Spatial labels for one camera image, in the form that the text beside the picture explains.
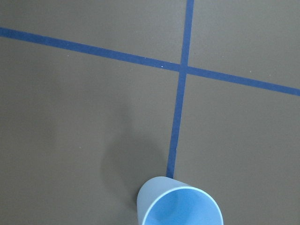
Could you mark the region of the light blue cup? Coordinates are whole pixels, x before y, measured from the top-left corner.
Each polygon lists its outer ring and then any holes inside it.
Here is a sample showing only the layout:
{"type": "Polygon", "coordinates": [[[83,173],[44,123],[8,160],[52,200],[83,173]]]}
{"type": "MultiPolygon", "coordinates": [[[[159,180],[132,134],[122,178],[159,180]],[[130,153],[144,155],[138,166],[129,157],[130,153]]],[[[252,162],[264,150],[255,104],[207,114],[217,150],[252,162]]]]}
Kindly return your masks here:
{"type": "Polygon", "coordinates": [[[159,176],[145,182],[137,195],[140,225],[222,225],[221,210],[206,192],[159,176]]]}

